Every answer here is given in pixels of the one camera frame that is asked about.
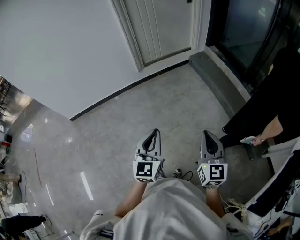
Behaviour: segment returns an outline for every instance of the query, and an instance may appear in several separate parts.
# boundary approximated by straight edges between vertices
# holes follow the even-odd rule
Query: glass panel
[[[268,33],[277,0],[230,0],[221,44],[249,67]]]

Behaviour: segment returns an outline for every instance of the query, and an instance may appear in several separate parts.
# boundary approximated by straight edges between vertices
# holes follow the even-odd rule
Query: white door
[[[144,65],[189,50],[193,4],[187,0],[124,0]]]

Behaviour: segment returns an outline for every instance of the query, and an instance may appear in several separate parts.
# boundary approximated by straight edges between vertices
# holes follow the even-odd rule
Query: floor
[[[56,233],[74,231],[71,238],[77,239],[95,211],[114,210],[133,185],[136,144],[147,131],[161,132],[166,176],[176,168],[184,173],[191,170],[192,183],[199,185],[195,161],[200,156],[201,133],[206,129],[221,137],[228,120],[199,75],[184,65],[74,122],[42,107],[14,135],[7,172],[25,171],[32,215],[47,213]],[[226,149],[225,154],[229,173],[221,193],[225,199],[246,202],[268,181],[268,163],[249,161],[242,146]],[[91,194],[84,187],[82,172]],[[21,189],[24,196],[24,178]]]

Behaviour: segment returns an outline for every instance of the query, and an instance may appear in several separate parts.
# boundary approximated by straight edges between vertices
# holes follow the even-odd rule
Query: person in black clothing
[[[15,240],[24,240],[20,236],[24,231],[40,226],[42,222],[47,220],[47,216],[13,216],[4,218],[1,221],[2,229]]]
[[[256,136],[253,145],[274,137],[276,144],[300,136],[298,94],[300,54],[282,48],[276,54],[268,76],[251,99],[230,119],[220,140],[224,148]]]

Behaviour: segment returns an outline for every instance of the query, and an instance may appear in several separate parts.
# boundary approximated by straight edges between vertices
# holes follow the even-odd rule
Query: white marker cube
[[[160,161],[133,161],[133,177],[138,182],[156,182],[160,170]]]
[[[202,186],[217,186],[227,179],[227,163],[202,163],[197,169]]]

